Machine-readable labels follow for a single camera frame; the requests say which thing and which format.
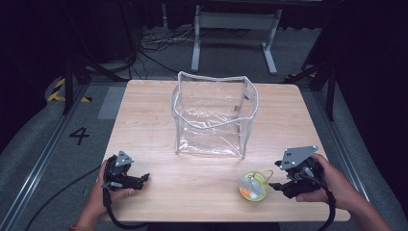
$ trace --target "metal bracket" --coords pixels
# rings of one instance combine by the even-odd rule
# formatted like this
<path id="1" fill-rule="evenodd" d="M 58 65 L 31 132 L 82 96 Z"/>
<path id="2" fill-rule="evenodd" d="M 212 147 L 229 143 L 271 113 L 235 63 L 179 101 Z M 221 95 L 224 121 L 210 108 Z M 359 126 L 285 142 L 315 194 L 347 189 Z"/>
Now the metal bracket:
<path id="1" fill-rule="evenodd" d="M 286 170 L 292 167 L 297 167 L 300 163 L 310 157 L 313 153 L 318 151 L 316 145 L 304 146 L 304 147 L 294 147 L 285 149 L 283 160 L 280 168 Z"/>
<path id="2" fill-rule="evenodd" d="M 132 163 L 134 163 L 134 160 L 130 156 L 128 156 L 124 151 L 120 150 L 119 154 L 117 154 L 115 166 L 121 167 Z"/>

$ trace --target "black cable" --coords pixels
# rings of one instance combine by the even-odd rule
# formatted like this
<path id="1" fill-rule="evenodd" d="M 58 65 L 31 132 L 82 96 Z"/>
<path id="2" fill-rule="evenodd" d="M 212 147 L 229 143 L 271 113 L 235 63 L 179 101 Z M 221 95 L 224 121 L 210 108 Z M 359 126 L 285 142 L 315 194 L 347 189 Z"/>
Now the black cable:
<path id="1" fill-rule="evenodd" d="M 139 76 L 139 78 L 141 79 L 141 76 L 139 75 L 139 73 L 135 70 L 135 73 Z"/>
<path id="2" fill-rule="evenodd" d="M 144 75 L 144 80 L 146 80 L 147 75 L 149 75 L 149 72 L 146 70 L 146 67 L 144 66 L 144 62 L 138 56 L 136 56 L 136 58 L 141 62 L 141 65 L 143 66 L 143 70 L 144 70 L 144 72 L 146 72 L 146 74 Z"/>
<path id="3" fill-rule="evenodd" d="M 128 68 L 129 66 L 131 66 L 133 63 L 135 62 L 135 60 L 130 60 L 128 63 L 125 63 L 122 66 L 116 67 L 116 68 L 112 68 L 112 69 L 107 69 L 108 71 L 112 72 L 112 73 L 117 73 L 119 71 L 122 71 L 126 68 Z M 94 69 L 87 69 L 87 72 L 89 74 L 99 74 L 100 72 L 98 70 L 94 70 Z"/>
<path id="4" fill-rule="evenodd" d="M 111 195 L 109 194 L 109 190 L 104 188 L 103 189 L 103 197 L 104 197 L 104 205 L 106 207 L 106 210 L 108 211 L 109 217 L 111 217 L 112 222 L 119 228 L 122 229 L 138 229 L 138 228 L 142 228 L 146 225 L 148 225 L 148 223 L 140 223 L 140 224 L 134 224 L 134 225 L 129 225 L 129 224 L 124 224 L 119 222 L 115 215 L 114 215 L 114 211 L 112 211 L 112 201 L 111 201 Z"/>
<path id="5" fill-rule="evenodd" d="M 85 177 L 91 175 L 93 172 L 98 170 L 100 166 L 90 170 L 89 172 L 85 173 L 85 175 L 82 175 L 81 177 L 77 178 L 76 180 L 72 181 L 69 183 L 67 186 L 63 187 L 61 190 L 59 190 L 57 193 L 55 193 L 50 199 L 48 199 L 39 209 L 38 211 L 34 214 L 34 216 L 31 218 L 30 222 L 27 224 L 25 230 L 28 231 L 30 229 L 31 224 L 34 222 L 38 214 L 47 206 L 55 197 L 57 197 L 60 193 L 71 187 L 73 184 L 77 183 L 78 181 L 84 179 Z"/>
<path id="6" fill-rule="evenodd" d="M 171 69 L 171 68 L 169 68 L 169 67 L 167 67 L 167 66 L 165 66 L 165 65 L 163 65 L 163 64 L 160 64 L 159 62 L 155 61 L 154 59 L 152 59 L 152 58 L 150 58 L 149 56 L 147 56 L 146 54 L 144 54 L 144 52 L 142 52 L 142 51 L 140 51 L 140 53 L 141 53 L 144 57 L 146 57 L 147 59 L 149 59 L 149 60 L 153 61 L 154 63 L 156 63 L 156 64 L 158 64 L 158 65 L 160 65 L 160 66 L 166 68 L 166 69 L 169 70 L 169 71 L 172 71 L 172 72 L 174 72 L 174 73 L 180 72 L 180 71 Z"/>
<path id="7" fill-rule="evenodd" d="M 318 183 L 326 191 L 330 210 L 329 217 L 327 218 L 327 221 L 318 229 L 318 231 L 324 231 L 330 226 L 330 224 L 333 223 L 334 217 L 336 216 L 336 198 L 334 197 L 333 193 L 329 191 L 324 181 L 320 182 L 319 180 L 309 176 L 303 176 L 303 179 L 309 179 Z"/>
<path id="8" fill-rule="evenodd" d="M 129 66 L 129 80 L 132 80 L 132 71 L 130 71 L 130 66 Z"/>
<path id="9" fill-rule="evenodd" d="M 140 50 L 143 52 L 157 52 L 157 51 L 164 51 L 168 49 L 171 45 L 174 44 L 180 44 L 186 40 L 188 40 L 188 37 L 192 34 L 193 32 L 193 27 L 189 28 L 189 30 L 183 31 L 180 34 L 176 34 L 176 32 L 173 32 L 173 35 L 171 37 L 167 37 L 168 33 L 166 33 L 164 36 L 161 38 L 156 37 L 154 34 L 147 34 L 143 36 L 140 41 L 146 40 L 144 43 L 140 43 Z M 155 36 L 153 39 L 147 39 L 144 37 L 150 37 L 150 36 Z M 155 48 L 148 48 L 146 46 L 148 45 L 156 45 Z"/>

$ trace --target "clear plastic bag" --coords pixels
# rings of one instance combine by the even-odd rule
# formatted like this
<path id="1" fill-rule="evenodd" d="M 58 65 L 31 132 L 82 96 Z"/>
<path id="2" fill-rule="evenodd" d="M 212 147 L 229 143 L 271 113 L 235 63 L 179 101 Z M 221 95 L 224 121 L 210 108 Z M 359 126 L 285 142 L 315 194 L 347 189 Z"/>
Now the clear plastic bag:
<path id="1" fill-rule="evenodd" d="M 258 92 L 245 76 L 178 74 L 171 98 L 176 153 L 245 157 L 258 110 Z"/>

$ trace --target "finger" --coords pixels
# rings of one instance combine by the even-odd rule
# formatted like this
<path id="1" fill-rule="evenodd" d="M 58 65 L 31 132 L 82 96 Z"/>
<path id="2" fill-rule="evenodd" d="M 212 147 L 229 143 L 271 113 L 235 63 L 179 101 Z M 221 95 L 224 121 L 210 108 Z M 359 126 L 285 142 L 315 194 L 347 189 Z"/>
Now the finger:
<path id="1" fill-rule="evenodd" d="M 329 161 L 327 161 L 326 158 L 324 158 L 321 154 L 314 153 L 311 156 L 313 159 L 315 159 L 319 164 L 321 164 L 324 167 L 327 167 L 330 165 Z"/>
<path id="2" fill-rule="evenodd" d="M 327 202 L 327 195 L 320 189 L 314 192 L 301 193 L 296 197 L 297 202 Z"/>
<path id="3" fill-rule="evenodd" d="M 111 200 L 112 202 L 115 202 L 119 199 L 123 199 L 123 198 L 130 196 L 134 192 L 135 192 L 134 189 L 126 189 L 126 190 L 111 192 Z"/>
<path id="4" fill-rule="evenodd" d="M 105 173 L 106 163 L 107 163 L 107 160 L 103 161 L 103 163 L 101 164 L 101 167 L 98 173 L 98 178 L 96 179 L 96 184 L 100 184 L 100 185 L 103 184 L 103 175 Z"/>

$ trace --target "hand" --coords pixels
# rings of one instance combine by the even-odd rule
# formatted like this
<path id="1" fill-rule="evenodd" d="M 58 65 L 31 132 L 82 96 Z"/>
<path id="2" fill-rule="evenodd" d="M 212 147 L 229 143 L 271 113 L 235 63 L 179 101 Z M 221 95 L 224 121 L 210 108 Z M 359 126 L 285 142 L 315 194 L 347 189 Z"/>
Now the hand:
<path id="1" fill-rule="evenodd" d="M 313 154 L 312 158 L 318 161 L 324 168 L 324 180 L 327 184 L 327 188 L 336 198 L 337 208 L 352 210 L 356 205 L 360 204 L 362 200 L 365 200 L 364 197 L 355 190 L 348 179 L 335 167 L 330 165 L 323 156 Z M 324 189 L 299 194 L 296 200 L 299 202 L 328 202 Z"/>
<path id="2" fill-rule="evenodd" d="M 94 228 L 99 218 L 107 212 L 105 206 L 103 205 L 102 189 L 102 185 L 104 184 L 103 175 L 105 172 L 106 164 L 107 161 L 105 160 L 102 163 L 101 168 L 99 169 L 98 178 L 92 188 L 92 191 L 90 192 L 88 203 L 76 223 L 76 226 L 78 227 Z M 118 190 L 115 192 L 109 191 L 111 195 L 111 201 L 113 203 L 115 203 L 119 199 L 128 197 L 134 192 L 134 189 Z"/>
<path id="3" fill-rule="evenodd" d="M 350 212 L 359 230 L 362 231 L 392 231 L 393 229 L 384 220 L 378 211 L 354 189 L 345 176 L 329 164 L 323 156 L 313 154 L 312 158 L 324 168 L 324 180 L 327 188 L 336 198 L 336 207 Z M 308 202 L 328 201 L 324 189 L 299 194 L 296 200 Z"/>

